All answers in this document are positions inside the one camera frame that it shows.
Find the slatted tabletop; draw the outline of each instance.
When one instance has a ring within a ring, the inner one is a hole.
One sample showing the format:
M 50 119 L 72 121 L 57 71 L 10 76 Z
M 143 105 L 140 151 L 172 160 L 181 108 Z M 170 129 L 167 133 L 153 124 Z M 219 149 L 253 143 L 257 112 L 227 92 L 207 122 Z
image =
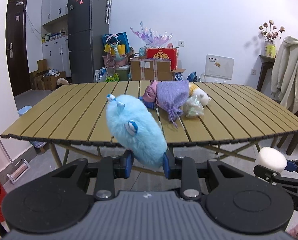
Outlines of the slatted tabletop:
M 1 137 L 120 146 L 106 125 L 106 96 L 112 93 L 138 97 L 149 84 L 150 81 L 129 81 L 62 86 L 21 116 Z M 164 110 L 149 110 L 170 147 L 238 143 L 298 132 L 298 117 L 251 87 L 196 84 L 212 98 L 203 116 L 182 116 L 176 121 L 176 128 Z

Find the red gift box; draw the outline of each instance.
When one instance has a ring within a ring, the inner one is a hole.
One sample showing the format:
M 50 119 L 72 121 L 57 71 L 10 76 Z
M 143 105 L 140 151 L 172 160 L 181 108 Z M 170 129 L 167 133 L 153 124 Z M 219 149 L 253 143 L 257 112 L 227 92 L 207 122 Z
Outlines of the red gift box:
M 171 60 L 171 70 L 178 68 L 177 49 L 147 49 L 147 58 L 161 58 Z

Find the white sponge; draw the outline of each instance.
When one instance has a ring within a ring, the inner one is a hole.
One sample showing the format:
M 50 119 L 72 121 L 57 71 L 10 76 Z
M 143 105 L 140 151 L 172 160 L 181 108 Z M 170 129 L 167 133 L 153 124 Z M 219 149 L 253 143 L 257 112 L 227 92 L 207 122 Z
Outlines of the white sponge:
M 255 166 L 256 165 L 261 165 L 265 168 L 281 173 L 287 166 L 287 160 L 286 157 L 278 150 L 271 147 L 263 147 L 255 161 Z

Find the door handle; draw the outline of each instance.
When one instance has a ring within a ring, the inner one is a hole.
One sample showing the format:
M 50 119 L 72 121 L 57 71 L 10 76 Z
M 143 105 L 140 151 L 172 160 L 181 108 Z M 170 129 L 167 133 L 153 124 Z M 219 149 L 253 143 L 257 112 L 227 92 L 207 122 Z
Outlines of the door handle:
M 7 50 L 10 51 L 10 58 L 13 58 L 13 45 L 12 45 L 12 43 L 10 43 L 10 48 L 7 49 Z

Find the vase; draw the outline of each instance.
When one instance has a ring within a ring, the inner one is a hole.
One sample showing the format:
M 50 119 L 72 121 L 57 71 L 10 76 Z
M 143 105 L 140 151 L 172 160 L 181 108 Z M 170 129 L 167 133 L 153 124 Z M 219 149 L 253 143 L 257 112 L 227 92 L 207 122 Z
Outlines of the vase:
M 276 57 L 276 46 L 272 42 L 265 42 L 265 56 L 267 57 Z

